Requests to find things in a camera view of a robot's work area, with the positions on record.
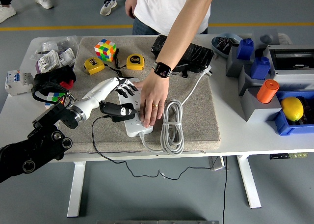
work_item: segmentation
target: tape measure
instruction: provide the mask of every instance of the tape measure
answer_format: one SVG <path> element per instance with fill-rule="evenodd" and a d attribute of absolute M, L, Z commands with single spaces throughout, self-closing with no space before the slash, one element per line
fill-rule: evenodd
<path fill-rule="evenodd" d="M 101 59 L 97 57 L 92 57 L 85 61 L 84 68 L 88 71 L 90 75 L 92 75 L 103 70 L 105 68 L 105 64 L 101 61 Z"/>
<path fill-rule="evenodd" d="M 143 70 L 145 58 L 140 54 L 132 54 L 127 59 L 127 68 L 131 70 Z"/>

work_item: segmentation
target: white sneaker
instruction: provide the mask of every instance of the white sneaker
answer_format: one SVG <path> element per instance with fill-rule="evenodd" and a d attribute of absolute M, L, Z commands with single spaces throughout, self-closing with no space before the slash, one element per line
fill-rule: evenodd
<path fill-rule="evenodd" d="M 50 0 L 35 0 L 35 2 L 41 4 L 45 9 L 52 8 L 52 2 Z"/>
<path fill-rule="evenodd" d="M 100 14 L 107 16 L 111 13 L 111 9 L 117 6 L 117 2 L 115 0 L 105 0 L 105 3 L 102 7 L 102 9 L 100 10 Z"/>
<path fill-rule="evenodd" d="M 2 23 L 4 20 L 6 20 L 7 18 L 10 18 L 11 16 L 15 14 L 16 14 L 16 11 L 12 7 L 12 5 L 10 5 L 10 7 L 4 7 L 0 5 L 0 23 Z"/>

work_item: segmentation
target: floor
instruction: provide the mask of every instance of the floor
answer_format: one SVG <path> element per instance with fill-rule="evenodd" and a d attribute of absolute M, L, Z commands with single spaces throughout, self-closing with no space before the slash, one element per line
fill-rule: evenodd
<path fill-rule="evenodd" d="M 104 0 L 52 0 L 45 10 L 33 0 L 12 0 L 17 15 L 0 24 L 0 79 L 18 69 L 36 37 L 131 35 L 125 0 L 107 17 Z M 294 44 L 314 43 L 313 0 L 214 0 L 209 33 L 252 33 L 276 28 Z M 6 100 L 0 89 L 0 110 Z M 250 209 L 236 157 L 228 160 L 226 224 L 314 223 L 314 155 L 306 159 L 249 157 L 260 209 Z M 128 162 L 137 174 L 178 177 L 186 167 L 208 167 L 208 158 L 172 158 Z M 0 184 L 2 224 L 95 224 L 97 220 L 216 220 L 222 223 L 225 171 L 189 169 L 177 181 L 133 178 L 124 165 L 88 162 L 80 217 L 66 218 L 73 163 L 47 164 L 35 173 Z"/>

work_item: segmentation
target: person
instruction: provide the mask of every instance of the person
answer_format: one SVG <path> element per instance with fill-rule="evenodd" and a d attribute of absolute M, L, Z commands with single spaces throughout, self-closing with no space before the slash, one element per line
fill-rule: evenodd
<path fill-rule="evenodd" d="M 15 9 L 11 5 L 11 1 L 12 0 L 0 0 L 0 23 L 16 14 Z M 35 0 L 35 2 L 45 9 L 52 8 L 52 2 L 50 0 Z"/>
<path fill-rule="evenodd" d="M 111 9 L 117 6 L 116 0 L 105 0 L 104 5 L 100 10 L 100 14 L 107 16 L 111 13 Z"/>
<path fill-rule="evenodd" d="M 133 35 L 167 36 L 156 64 L 159 69 L 169 72 L 175 68 L 195 34 L 207 33 L 211 1 L 126 0 L 125 9 L 127 15 L 135 19 Z M 153 67 L 144 81 L 134 83 L 142 88 L 140 115 L 144 127 L 153 126 L 156 119 L 161 119 L 169 90 L 169 77 L 162 78 Z"/>

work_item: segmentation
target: human arm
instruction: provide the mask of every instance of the human arm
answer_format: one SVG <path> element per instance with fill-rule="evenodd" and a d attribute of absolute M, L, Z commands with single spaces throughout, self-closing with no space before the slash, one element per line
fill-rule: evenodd
<path fill-rule="evenodd" d="M 167 40 L 156 62 L 162 62 L 174 69 L 193 40 L 212 0 L 186 0 L 181 12 L 173 23 Z M 152 69 L 148 77 L 136 87 L 141 88 L 141 121 L 145 127 L 154 125 L 163 114 L 168 95 L 169 78 L 163 79 Z"/>
<path fill-rule="evenodd" d="M 125 4 L 126 14 L 133 19 L 135 19 L 134 10 L 135 10 L 136 4 L 137 4 L 137 0 L 126 0 L 126 4 Z"/>

